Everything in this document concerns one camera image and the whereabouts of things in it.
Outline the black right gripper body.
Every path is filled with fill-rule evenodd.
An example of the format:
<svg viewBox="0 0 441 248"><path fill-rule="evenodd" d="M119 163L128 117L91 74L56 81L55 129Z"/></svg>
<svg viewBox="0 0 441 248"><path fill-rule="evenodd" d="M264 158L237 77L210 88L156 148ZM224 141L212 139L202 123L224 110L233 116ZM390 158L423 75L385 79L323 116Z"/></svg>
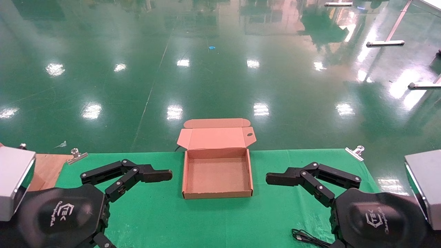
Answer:
<svg viewBox="0 0 441 248"><path fill-rule="evenodd" d="M411 196L351 188L331 207L331 231L346 248L419 248L429 225Z"/></svg>

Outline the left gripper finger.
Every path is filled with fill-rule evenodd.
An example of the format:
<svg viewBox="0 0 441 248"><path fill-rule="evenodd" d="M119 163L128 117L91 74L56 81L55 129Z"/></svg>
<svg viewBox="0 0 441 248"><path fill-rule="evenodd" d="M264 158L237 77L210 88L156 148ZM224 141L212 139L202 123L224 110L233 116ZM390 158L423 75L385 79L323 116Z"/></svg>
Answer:
<svg viewBox="0 0 441 248"><path fill-rule="evenodd" d="M104 195L107 202L115 202L138 182L155 183L172 179L171 170L155 170L150 164L135 164L123 159L83 172L80 176L83 185L98 185L111 179L116 181L106 188Z"/></svg>
<svg viewBox="0 0 441 248"><path fill-rule="evenodd" d="M91 247L94 248L116 248L116 246L104 235L104 233L96 233L92 237Z"/></svg>

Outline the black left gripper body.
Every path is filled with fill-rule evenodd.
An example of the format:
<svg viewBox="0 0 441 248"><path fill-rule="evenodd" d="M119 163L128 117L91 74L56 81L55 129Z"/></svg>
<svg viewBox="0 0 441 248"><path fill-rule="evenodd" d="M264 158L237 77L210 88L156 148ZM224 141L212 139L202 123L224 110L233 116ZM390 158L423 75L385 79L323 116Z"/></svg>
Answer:
<svg viewBox="0 0 441 248"><path fill-rule="evenodd" d="M108 215L105 195L93 185L28 193L16 212L16 247L91 248Z"/></svg>

